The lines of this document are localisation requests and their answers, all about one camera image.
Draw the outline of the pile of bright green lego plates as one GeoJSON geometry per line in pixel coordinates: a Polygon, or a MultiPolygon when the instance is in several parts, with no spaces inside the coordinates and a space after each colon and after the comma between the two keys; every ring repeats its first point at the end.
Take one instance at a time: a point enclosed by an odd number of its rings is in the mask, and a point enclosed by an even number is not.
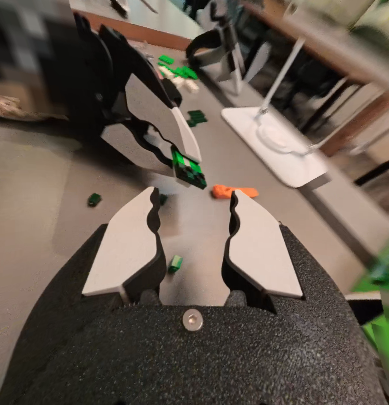
{"type": "Polygon", "coordinates": [[[162,54],[161,56],[158,57],[157,62],[158,66],[170,72],[171,77],[181,77],[184,79],[192,79],[192,80],[198,79],[197,73],[194,70],[192,70],[187,66],[173,67],[174,63],[175,59],[168,55],[162,54]]]}

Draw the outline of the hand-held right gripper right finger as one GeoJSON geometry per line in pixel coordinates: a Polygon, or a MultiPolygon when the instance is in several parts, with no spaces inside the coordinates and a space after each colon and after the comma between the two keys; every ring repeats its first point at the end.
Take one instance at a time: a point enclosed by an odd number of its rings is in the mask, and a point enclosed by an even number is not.
{"type": "Polygon", "coordinates": [[[301,299],[302,287],[279,221],[240,190],[232,192],[230,212],[227,264],[260,291],[301,299]]]}

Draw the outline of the grey desk with brown edge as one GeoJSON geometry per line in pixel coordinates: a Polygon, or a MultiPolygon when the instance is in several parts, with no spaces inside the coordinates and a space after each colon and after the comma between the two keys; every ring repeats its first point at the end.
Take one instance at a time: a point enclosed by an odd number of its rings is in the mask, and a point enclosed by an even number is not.
{"type": "Polygon", "coordinates": [[[73,12],[89,20],[95,31],[105,25],[132,41],[185,50],[194,38],[203,33],[201,26],[171,1],[124,2],[126,16],[116,9],[115,1],[70,0],[69,4],[73,12]]]}

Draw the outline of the pile of dark green lego plates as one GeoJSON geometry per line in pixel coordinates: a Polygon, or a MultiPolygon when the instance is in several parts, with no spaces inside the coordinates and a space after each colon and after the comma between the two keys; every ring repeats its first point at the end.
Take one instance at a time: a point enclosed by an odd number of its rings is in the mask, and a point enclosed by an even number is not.
{"type": "Polygon", "coordinates": [[[206,123],[208,120],[202,110],[188,111],[189,118],[186,120],[190,128],[196,127],[198,124],[206,123]]]}

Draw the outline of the green tiled lego assembly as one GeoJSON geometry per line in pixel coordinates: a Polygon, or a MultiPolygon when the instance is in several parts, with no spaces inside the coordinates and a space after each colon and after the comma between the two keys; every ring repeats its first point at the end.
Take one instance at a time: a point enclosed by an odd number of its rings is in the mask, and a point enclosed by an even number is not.
{"type": "Polygon", "coordinates": [[[176,178],[204,190],[207,183],[199,164],[182,155],[175,147],[171,148],[171,152],[172,167],[176,178]]]}

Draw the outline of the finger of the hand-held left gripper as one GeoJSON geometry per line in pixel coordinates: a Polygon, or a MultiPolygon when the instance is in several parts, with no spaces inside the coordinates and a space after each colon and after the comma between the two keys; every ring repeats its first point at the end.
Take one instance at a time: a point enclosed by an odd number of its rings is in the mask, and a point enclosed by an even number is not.
{"type": "Polygon", "coordinates": [[[133,73],[125,91],[127,108],[137,119],[151,124],[182,155],[202,162],[197,140],[178,107],[168,107],[133,73]]]}
{"type": "Polygon", "coordinates": [[[155,153],[153,145],[136,135],[125,124],[107,126],[101,139],[139,168],[164,175],[175,176],[171,163],[164,163],[155,153]]]}

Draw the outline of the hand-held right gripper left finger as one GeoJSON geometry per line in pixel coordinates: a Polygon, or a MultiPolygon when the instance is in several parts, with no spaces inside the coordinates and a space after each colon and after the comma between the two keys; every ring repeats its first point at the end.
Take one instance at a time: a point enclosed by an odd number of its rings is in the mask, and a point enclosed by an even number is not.
{"type": "Polygon", "coordinates": [[[118,294],[125,304],[161,304],[167,263],[159,236],[160,193],[148,187],[109,221],[82,289],[85,297],[118,294]]]}

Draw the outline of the black and white device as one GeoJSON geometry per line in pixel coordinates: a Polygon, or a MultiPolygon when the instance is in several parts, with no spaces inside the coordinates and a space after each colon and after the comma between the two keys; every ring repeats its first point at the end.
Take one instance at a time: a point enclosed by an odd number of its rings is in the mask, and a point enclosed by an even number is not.
{"type": "Polygon", "coordinates": [[[210,1],[206,8],[214,26],[191,41],[186,48],[187,61],[193,69],[219,63],[221,71],[216,81],[231,80],[239,95],[246,69],[232,18],[227,12],[218,14],[216,1],[210,1]]]}

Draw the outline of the person's left forearm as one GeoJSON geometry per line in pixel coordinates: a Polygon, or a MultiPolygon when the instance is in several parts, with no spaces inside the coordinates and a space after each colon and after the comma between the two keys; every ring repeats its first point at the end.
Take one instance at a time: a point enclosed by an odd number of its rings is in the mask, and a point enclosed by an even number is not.
{"type": "Polygon", "coordinates": [[[28,112],[21,108],[17,98],[0,95],[0,118],[22,122],[42,122],[48,119],[68,121],[65,115],[28,112]]]}

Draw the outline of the pile of white lego pieces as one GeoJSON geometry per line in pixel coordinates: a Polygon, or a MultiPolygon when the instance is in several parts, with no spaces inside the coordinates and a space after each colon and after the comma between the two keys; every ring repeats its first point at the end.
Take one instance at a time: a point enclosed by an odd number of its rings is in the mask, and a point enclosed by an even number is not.
{"type": "Polygon", "coordinates": [[[192,94],[196,94],[199,92],[197,80],[184,79],[181,77],[171,77],[170,72],[168,72],[166,69],[160,68],[159,66],[158,68],[161,72],[161,75],[171,81],[177,87],[177,89],[186,88],[192,94]]]}

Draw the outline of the green lego box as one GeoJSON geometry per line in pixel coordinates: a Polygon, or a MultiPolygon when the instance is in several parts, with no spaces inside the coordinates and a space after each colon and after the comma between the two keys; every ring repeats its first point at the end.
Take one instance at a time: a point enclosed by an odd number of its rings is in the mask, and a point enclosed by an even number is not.
{"type": "Polygon", "coordinates": [[[376,349],[389,387],[389,241],[355,284],[355,293],[380,293],[383,311],[364,322],[364,333],[376,349]]]}

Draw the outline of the brown wooden desk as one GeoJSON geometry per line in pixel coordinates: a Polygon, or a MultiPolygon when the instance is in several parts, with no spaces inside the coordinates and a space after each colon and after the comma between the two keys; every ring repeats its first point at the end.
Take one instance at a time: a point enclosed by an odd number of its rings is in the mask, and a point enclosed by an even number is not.
{"type": "Polygon", "coordinates": [[[362,131],[389,113],[389,63],[354,39],[346,29],[333,26],[308,9],[278,1],[241,1],[264,23],[293,39],[305,39],[304,47],[330,68],[362,83],[376,84],[383,93],[342,124],[321,147],[331,157],[362,131]]]}

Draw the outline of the white book stand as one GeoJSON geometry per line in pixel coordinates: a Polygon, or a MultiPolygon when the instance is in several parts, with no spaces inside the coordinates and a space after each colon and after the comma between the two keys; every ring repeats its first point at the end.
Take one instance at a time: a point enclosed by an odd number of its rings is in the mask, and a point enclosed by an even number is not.
{"type": "MultiPolygon", "coordinates": [[[[292,64],[294,64],[300,50],[304,48],[307,51],[304,42],[305,39],[303,38],[295,40],[289,57],[259,107],[225,108],[221,113],[227,124],[271,169],[276,177],[291,188],[300,188],[327,172],[327,167],[324,159],[319,154],[319,149],[336,131],[328,135],[320,143],[308,144],[299,131],[287,124],[270,106],[273,95],[289,72],[292,64]]],[[[353,84],[359,83],[345,76],[343,77],[345,79],[344,84],[347,84],[348,81],[353,84]]]]}

